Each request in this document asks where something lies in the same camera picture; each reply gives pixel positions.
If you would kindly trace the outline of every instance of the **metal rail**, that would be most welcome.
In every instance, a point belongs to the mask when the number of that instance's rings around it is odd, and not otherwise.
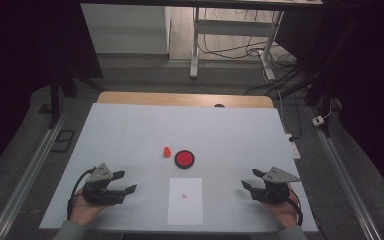
[[[63,114],[56,122],[54,128],[48,129],[45,133],[38,149],[30,160],[29,165],[26,167],[23,176],[21,176],[20,181],[2,210],[0,215],[0,240],[5,239],[11,229],[11,226],[14,223],[14,220],[17,217],[17,214],[26,200],[27,195],[37,177],[37,174],[42,168],[43,162],[51,150],[52,144],[54,143],[65,119],[67,118],[71,105],[72,103],[70,102],[68,106],[65,107]]]
[[[307,107],[307,111],[311,118],[316,117],[310,107]],[[339,182],[342,185],[342,188],[345,191],[345,194],[348,197],[348,201],[351,204],[351,207],[354,209],[356,217],[360,222],[361,228],[366,235],[368,240],[381,240],[381,236],[377,227],[373,221],[372,216],[370,215],[366,204],[363,199],[361,199],[360,194],[358,193],[352,179],[342,162],[341,157],[336,151],[335,145],[333,144],[330,138],[327,138],[324,132],[318,128],[317,134],[320,138],[320,141],[323,144],[323,147],[326,150],[326,153],[329,157],[329,160],[332,164],[333,169],[335,170],[336,175],[338,176]]]

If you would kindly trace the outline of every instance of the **sleeve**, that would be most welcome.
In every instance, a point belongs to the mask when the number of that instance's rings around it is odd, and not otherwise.
[[[278,233],[278,236],[281,240],[307,240],[301,226],[298,225],[283,229]]]
[[[74,222],[64,221],[53,240],[80,240],[86,230],[86,227],[80,226]]]

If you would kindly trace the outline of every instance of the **robotic hand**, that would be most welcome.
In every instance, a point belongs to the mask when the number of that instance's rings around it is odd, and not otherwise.
[[[124,198],[135,192],[137,185],[132,185],[124,190],[108,190],[107,186],[111,181],[120,179],[124,177],[124,171],[118,171],[111,173],[105,163],[101,163],[97,168],[89,169],[84,172],[79,180],[77,180],[76,185],[74,186],[71,197],[68,200],[67,204],[67,220],[70,219],[71,210],[73,208],[73,198],[75,197],[75,192],[80,181],[90,174],[86,179],[86,183],[83,186],[82,195],[88,203],[96,205],[114,205],[122,204]]]
[[[242,180],[242,186],[246,190],[250,191],[252,199],[268,204],[280,204],[285,201],[288,202],[297,211],[299,217],[298,225],[301,225],[303,221],[301,208],[289,198],[290,192],[293,194],[295,193],[288,187],[288,182],[298,182],[300,179],[276,167],[272,167],[267,173],[261,172],[257,169],[252,169],[252,172],[255,176],[262,178],[266,184],[266,187],[262,189],[253,188],[251,184]]]

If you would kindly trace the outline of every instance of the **small red object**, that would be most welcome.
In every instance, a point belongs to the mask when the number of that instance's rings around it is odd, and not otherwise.
[[[164,157],[169,158],[171,156],[171,150],[168,147],[164,148]]]

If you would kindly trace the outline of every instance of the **white wall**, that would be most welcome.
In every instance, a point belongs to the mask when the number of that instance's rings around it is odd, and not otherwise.
[[[81,6],[97,53],[168,53],[167,7]]]

